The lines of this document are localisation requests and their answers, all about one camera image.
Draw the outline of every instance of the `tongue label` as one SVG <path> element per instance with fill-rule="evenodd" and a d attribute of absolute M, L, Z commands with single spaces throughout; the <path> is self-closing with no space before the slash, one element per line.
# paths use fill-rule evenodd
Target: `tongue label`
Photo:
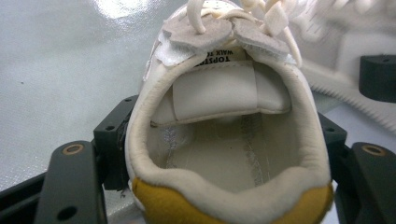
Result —
<path fill-rule="evenodd" d="M 228 63 L 236 61 L 244 61 L 247 58 L 245 51 L 240 47 L 230 49 L 215 49 L 208 52 L 206 59 L 197 66 L 212 64 L 212 63 Z"/>

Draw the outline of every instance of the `yellow suede patch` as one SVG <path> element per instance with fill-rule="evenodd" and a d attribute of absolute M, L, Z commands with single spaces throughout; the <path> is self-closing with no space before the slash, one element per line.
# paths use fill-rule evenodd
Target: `yellow suede patch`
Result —
<path fill-rule="evenodd" d="M 133 192 L 146 208 L 145 217 L 148 223 L 224 223 L 201 212 L 173 189 L 154 187 L 135 178 Z M 331 203 L 331 184 L 310 189 L 287 214 L 274 223 L 319 223 Z"/>
<path fill-rule="evenodd" d="M 332 184 L 323 188 L 307 190 L 299 202 L 279 218 L 274 224 L 281 223 L 320 223 L 332 205 Z"/>
<path fill-rule="evenodd" d="M 148 223 L 224 223 L 199 211 L 173 189 L 153 187 L 135 178 L 133 191 L 145 206 L 145 218 Z"/>

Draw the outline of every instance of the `white sneaker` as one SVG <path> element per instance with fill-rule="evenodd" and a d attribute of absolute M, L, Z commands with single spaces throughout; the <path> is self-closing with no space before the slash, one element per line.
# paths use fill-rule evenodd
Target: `white sneaker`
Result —
<path fill-rule="evenodd" d="M 363 55 L 396 55 L 396 1 L 308 0 L 291 30 L 314 91 L 347 102 L 396 134 L 396 104 L 359 92 Z"/>
<path fill-rule="evenodd" d="M 263 33 L 285 29 L 286 9 L 257 21 L 202 4 L 154 45 L 126 136 L 136 203 L 149 223 L 320 222 L 332 187 L 313 97 L 288 45 Z"/>

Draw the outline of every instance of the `shoe tongue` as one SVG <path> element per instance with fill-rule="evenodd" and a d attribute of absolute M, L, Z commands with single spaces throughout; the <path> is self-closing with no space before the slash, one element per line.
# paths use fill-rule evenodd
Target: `shoe tongue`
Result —
<path fill-rule="evenodd" d="M 174 82 L 152 122 L 170 125 L 289 110 L 288 91 L 274 70 L 247 60 L 242 48 L 218 49 Z"/>

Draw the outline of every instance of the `brass screw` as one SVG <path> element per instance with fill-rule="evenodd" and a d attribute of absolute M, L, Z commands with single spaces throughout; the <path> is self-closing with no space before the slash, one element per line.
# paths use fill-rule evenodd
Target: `brass screw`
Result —
<path fill-rule="evenodd" d="M 74 144 L 64 148 L 64 150 L 62 150 L 62 153 L 66 156 L 70 156 L 79 153 L 83 148 L 84 146 L 82 144 Z"/>
<path fill-rule="evenodd" d="M 361 147 L 365 152 L 370 153 L 374 156 L 385 156 L 387 153 L 381 147 L 366 145 Z"/>

